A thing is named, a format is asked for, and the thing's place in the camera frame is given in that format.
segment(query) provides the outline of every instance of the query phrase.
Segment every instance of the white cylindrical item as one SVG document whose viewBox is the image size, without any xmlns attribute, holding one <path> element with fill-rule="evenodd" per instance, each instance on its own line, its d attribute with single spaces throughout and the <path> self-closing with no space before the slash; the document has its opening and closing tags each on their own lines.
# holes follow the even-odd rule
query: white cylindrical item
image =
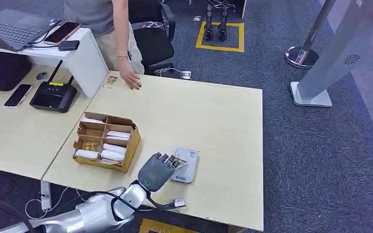
<svg viewBox="0 0 373 233">
<path fill-rule="evenodd" d="M 104 158 L 104 159 L 109 159 L 109 160 L 113 160 L 113 161 L 117 161 L 117 162 L 122 162 L 123 159 L 125 158 L 125 155 L 123 155 L 121 153 L 115 153 L 115 152 L 112 152 L 112 151 L 108 151 L 108 150 L 103 150 L 101 152 L 101 157 Z"/>
<path fill-rule="evenodd" d="M 98 159 L 99 152 L 91 150 L 77 150 L 75 155 L 87 159 Z"/>
<path fill-rule="evenodd" d="M 111 144 L 108 144 L 108 143 L 105 143 L 103 145 L 103 148 L 105 150 L 108 150 L 108 151 L 111 151 L 111 152 L 115 152 L 115 153 L 120 153 L 120 154 L 125 154 L 126 153 L 126 148 L 125 147 L 111 145 Z"/>
<path fill-rule="evenodd" d="M 125 132 L 118 132 L 118 131 L 109 131 L 106 135 L 112 136 L 112 137 L 129 138 L 131 134 L 125 133 Z"/>
<path fill-rule="evenodd" d="M 105 124 L 103 121 L 101 120 L 96 120 L 96 119 L 90 119 L 90 118 L 86 118 L 86 117 L 83 117 L 81 119 L 82 122 L 90 122 L 90 123 L 97 123 L 97 124 Z"/>
<path fill-rule="evenodd" d="M 115 140 L 124 140 L 124 141 L 129 140 L 128 137 L 114 137 L 114 136 L 107 136 L 106 139 L 115 139 Z"/>
</svg>

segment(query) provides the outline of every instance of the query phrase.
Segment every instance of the white robotic arm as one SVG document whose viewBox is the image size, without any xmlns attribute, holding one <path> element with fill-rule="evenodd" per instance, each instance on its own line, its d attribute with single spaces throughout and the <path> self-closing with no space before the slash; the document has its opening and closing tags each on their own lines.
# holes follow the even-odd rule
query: white robotic arm
<svg viewBox="0 0 373 233">
<path fill-rule="evenodd" d="M 73 211 L 29 222 L 35 233 L 106 233 L 131 221 L 134 212 L 140 211 L 138 208 L 146 199 L 158 210 L 183 207 L 183 199 L 175 199 L 174 203 L 167 205 L 159 205 L 151 199 L 151 192 L 161 188 L 178 165 L 174 156 L 156 153 L 140 170 L 138 180 L 128 189 L 119 187 L 109 192 L 98 192 L 102 194 L 92 196 Z M 2 229 L 0 233 L 33 232 L 22 222 Z"/>
</svg>

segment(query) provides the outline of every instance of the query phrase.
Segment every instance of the person's hand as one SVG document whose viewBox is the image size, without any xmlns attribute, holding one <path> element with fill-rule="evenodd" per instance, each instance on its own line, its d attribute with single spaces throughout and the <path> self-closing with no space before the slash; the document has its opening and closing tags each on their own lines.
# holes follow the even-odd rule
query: person's hand
<svg viewBox="0 0 373 233">
<path fill-rule="evenodd" d="M 128 84 L 129 88 L 137 89 L 141 87 L 141 82 L 137 74 L 135 74 L 132 66 L 126 57 L 118 57 L 118 68 L 121 78 Z"/>
</svg>

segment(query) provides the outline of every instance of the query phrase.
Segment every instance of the black chair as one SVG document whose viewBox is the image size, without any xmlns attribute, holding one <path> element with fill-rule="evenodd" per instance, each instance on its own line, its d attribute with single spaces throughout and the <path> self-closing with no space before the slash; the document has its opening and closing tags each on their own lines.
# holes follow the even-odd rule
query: black chair
<svg viewBox="0 0 373 233">
<path fill-rule="evenodd" d="M 142 54 L 145 74 L 166 67 L 173 68 L 172 62 L 158 64 L 174 55 L 171 41 L 175 34 L 175 17 L 169 6 L 158 0 L 129 0 L 129 22 L 160 22 L 164 28 L 140 28 L 134 30 L 136 44 Z"/>
</svg>

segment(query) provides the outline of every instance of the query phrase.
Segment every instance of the white desk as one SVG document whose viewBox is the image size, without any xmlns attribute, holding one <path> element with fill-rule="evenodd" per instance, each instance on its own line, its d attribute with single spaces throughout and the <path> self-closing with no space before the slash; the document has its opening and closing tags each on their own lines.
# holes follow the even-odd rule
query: white desk
<svg viewBox="0 0 373 233">
<path fill-rule="evenodd" d="M 39 84 L 36 75 L 52 67 L 35 66 L 21 83 L 33 84 L 33 90 L 17 108 L 3 105 L 15 91 L 0 91 L 0 170 L 41 179 L 69 133 L 88 106 L 80 89 L 69 112 L 37 110 L 29 105 Z M 59 70 L 55 81 L 67 82 L 70 73 Z"/>
<path fill-rule="evenodd" d="M 119 76 L 118 72 L 110 74 Z M 127 174 L 73 161 L 76 128 L 43 177 L 86 191 L 128 186 L 156 153 L 200 151 L 191 184 L 168 181 L 153 194 L 160 203 L 185 197 L 182 214 L 262 231 L 262 90 L 141 75 L 142 88 L 118 79 L 100 88 L 87 111 L 127 117 L 141 141 Z"/>
<path fill-rule="evenodd" d="M 78 50 L 59 51 L 58 48 L 28 48 L 19 51 L 18 54 L 30 56 L 32 62 L 37 65 L 54 67 L 60 60 L 64 60 L 62 67 L 69 69 L 86 96 L 92 98 L 108 74 L 108 67 L 90 29 L 80 28 L 68 40 L 79 40 Z M 35 46 L 48 45 L 41 42 Z M 0 49 L 0 51 L 15 53 L 4 49 Z"/>
</svg>

